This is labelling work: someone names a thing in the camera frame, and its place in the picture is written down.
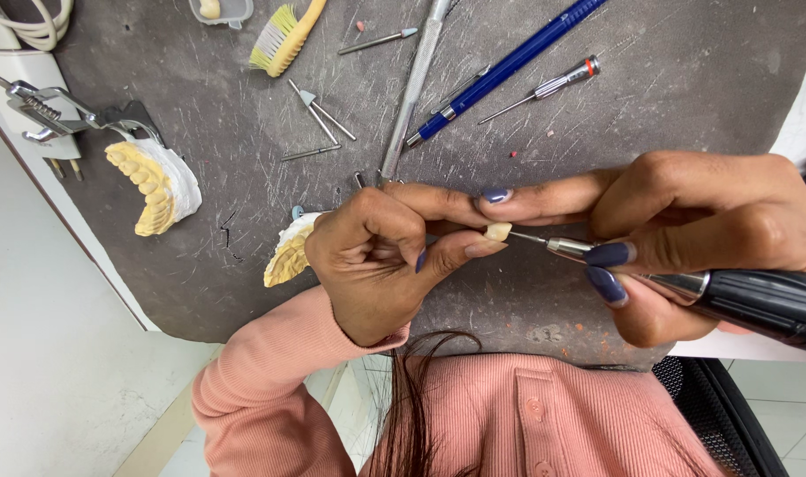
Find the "blue nail polish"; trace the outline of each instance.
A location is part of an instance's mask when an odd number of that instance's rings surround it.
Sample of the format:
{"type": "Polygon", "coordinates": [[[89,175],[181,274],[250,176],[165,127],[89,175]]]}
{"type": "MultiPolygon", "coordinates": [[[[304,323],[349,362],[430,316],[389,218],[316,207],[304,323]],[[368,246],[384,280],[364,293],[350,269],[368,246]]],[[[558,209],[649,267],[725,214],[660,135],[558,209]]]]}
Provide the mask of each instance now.
{"type": "Polygon", "coordinates": [[[623,289],[621,282],[606,269],[589,266],[585,269],[585,277],[606,303],[617,303],[627,298],[627,291],[623,289]]]}
{"type": "Polygon", "coordinates": [[[423,262],[427,261],[427,249],[423,249],[420,255],[417,256],[417,264],[415,265],[415,273],[420,273],[420,268],[423,268],[423,262]]]}
{"type": "Polygon", "coordinates": [[[602,244],[585,252],[585,263],[590,266],[618,266],[635,260],[635,250],[630,244],[616,242],[614,244],[602,244]]]}
{"type": "Polygon", "coordinates": [[[485,188],[482,190],[482,197],[491,204],[497,204],[509,198],[509,191],[500,188],[485,188]]]}

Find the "yellow plaster cast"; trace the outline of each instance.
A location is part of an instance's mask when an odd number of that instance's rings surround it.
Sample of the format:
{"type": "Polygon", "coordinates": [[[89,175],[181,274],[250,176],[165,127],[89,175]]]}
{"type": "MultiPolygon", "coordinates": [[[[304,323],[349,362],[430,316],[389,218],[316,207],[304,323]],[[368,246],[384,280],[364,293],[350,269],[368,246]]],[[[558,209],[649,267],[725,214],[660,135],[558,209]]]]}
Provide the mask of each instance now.
{"type": "Polygon", "coordinates": [[[284,284],[309,265],[305,258],[305,239],[314,231],[314,222],[301,228],[292,238],[276,249],[276,254],[265,268],[265,287],[284,284]]]}
{"type": "Polygon", "coordinates": [[[219,0],[200,0],[199,14],[207,19],[220,18],[220,1],[219,0]]]}
{"type": "Polygon", "coordinates": [[[147,196],[147,206],[135,224],[135,233],[143,237],[164,233],[176,221],[173,215],[175,199],[170,178],[154,160],[144,155],[132,143],[112,144],[105,149],[112,164],[132,180],[147,196]]]}

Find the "workbench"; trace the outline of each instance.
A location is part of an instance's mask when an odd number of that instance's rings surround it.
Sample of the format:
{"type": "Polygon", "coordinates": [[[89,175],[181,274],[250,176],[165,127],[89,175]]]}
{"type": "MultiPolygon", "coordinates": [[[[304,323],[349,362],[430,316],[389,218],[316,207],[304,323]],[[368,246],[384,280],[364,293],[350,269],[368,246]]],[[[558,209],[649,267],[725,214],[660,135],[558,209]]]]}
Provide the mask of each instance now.
{"type": "MultiPolygon", "coordinates": [[[[445,22],[409,130],[446,92],[496,64],[570,3],[461,0],[445,22]]],[[[295,4],[299,17],[308,0],[295,4]]],[[[29,5],[23,3],[25,19],[29,5]]],[[[199,211],[146,238],[133,233],[143,196],[102,152],[122,140],[117,133],[79,134],[86,180],[63,181],[136,307],[179,338],[225,342],[317,285],[309,270],[264,288],[276,233],[296,204],[319,211],[343,203],[356,190],[355,170],[376,183],[419,36],[343,57],[336,51],[419,27],[430,1],[329,0],[302,52],[274,79],[249,71],[247,61],[278,6],[255,2],[243,29],[231,30],[200,24],[186,0],[79,2],[54,52],[70,91],[91,106],[142,101],[199,180],[199,211]],[[333,129],[340,150],[281,163],[284,155],[330,145],[288,78],[315,93],[358,141],[333,129]]],[[[806,0],[610,0],[432,140],[405,150],[398,178],[477,194],[625,165],[660,148],[768,152],[805,72],[806,0]],[[477,125],[589,54],[599,57],[598,76],[477,125]]],[[[586,233],[582,225],[523,231],[586,233]]],[[[412,337],[460,329],[478,336],[485,352],[640,369],[673,346],[626,344],[581,265],[536,244],[508,242],[436,287],[412,322],[412,337]]],[[[445,354],[475,350],[459,341],[445,354]]]]}

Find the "blue mechanical pencil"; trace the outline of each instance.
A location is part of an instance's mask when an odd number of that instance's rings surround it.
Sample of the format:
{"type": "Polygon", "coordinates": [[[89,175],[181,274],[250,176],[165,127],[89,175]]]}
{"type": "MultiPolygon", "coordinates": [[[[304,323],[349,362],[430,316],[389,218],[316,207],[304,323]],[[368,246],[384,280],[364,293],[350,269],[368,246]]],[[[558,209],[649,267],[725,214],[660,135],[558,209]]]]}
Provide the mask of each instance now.
{"type": "Polygon", "coordinates": [[[406,140],[409,147],[413,148],[426,141],[438,131],[450,124],[459,114],[467,111],[487,94],[498,87],[500,83],[506,81],[515,71],[520,70],[530,60],[541,54],[547,47],[562,38],[571,28],[591,15],[606,0],[579,0],[571,5],[558,18],[551,20],[544,28],[538,31],[531,38],[526,40],[520,47],[509,53],[509,56],[500,61],[497,66],[479,78],[468,89],[450,102],[450,106],[444,108],[439,114],[435,114],[422,125],[418,132],[406,140]]]}

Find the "black handpiece grip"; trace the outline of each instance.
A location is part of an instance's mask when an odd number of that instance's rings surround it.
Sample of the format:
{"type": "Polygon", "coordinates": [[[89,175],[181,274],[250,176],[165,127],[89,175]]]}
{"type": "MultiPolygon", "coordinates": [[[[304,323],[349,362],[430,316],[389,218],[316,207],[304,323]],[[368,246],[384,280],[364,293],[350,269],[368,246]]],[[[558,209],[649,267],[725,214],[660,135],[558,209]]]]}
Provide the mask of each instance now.
{"type": "Polygon", "coordinates": [[[806,273],[713,270],[702,313],[806,350],[806,273]]]}

